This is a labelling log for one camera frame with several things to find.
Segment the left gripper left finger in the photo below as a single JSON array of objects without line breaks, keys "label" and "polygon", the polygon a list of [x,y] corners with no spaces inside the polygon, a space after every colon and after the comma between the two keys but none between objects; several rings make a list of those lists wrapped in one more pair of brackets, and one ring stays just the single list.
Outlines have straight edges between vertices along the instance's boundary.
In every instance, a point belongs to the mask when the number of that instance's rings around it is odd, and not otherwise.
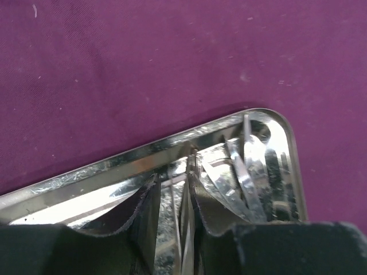
[{"label": "left gripper left finger", "polygon": [[1,226],[1,274],[153,274],[160,199],[153,174],[81,229]]}]

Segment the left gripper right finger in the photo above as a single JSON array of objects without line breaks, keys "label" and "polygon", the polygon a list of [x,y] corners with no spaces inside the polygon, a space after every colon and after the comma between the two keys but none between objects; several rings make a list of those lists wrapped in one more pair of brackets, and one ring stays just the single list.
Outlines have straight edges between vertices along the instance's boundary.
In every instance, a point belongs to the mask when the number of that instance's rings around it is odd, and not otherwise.
[{"label": "left gripper right finger", "polygon": [[340,222],[248,224],[189,176],[194,274],[366,274],[366,236]]}]

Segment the steel forceps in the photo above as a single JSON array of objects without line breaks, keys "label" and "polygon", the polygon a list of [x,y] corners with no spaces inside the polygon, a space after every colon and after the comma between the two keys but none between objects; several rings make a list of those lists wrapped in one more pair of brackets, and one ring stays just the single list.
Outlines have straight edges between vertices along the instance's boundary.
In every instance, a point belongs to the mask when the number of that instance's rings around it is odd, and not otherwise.
[{"label": "steel forceps", "polygon": [[260,206],[258,213],[268,222],[291,218],[284,183],[287,136],[282,126],[269,114],[255,111],[244,115],[244,157],[255,185]]}]

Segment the thin fine tweezers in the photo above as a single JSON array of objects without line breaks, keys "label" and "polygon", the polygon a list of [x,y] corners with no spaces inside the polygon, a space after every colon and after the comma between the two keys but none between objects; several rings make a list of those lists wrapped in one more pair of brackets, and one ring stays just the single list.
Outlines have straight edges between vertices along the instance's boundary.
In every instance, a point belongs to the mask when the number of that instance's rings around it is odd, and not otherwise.
[{"label": "thin fine tweezers", "polygon": [[189,146],[185,153],[186,170],[179,212],[175,215],[175,252],[173,274],[198,274],[199,252],[196,231],[198,220],[198,203],[195,188],[198,186],[199,167],[197,149]]}]

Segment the purple surgical cloth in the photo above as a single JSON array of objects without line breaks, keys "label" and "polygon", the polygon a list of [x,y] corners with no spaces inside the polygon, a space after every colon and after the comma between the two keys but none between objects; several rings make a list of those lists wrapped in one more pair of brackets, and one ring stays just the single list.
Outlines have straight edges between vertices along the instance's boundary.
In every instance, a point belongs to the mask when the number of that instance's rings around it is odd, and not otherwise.
[{"label": "purple surgical cloth", "polygon": [[1,193],[253,107],[309,217],[366,227],[365,1],[1,2]]}]

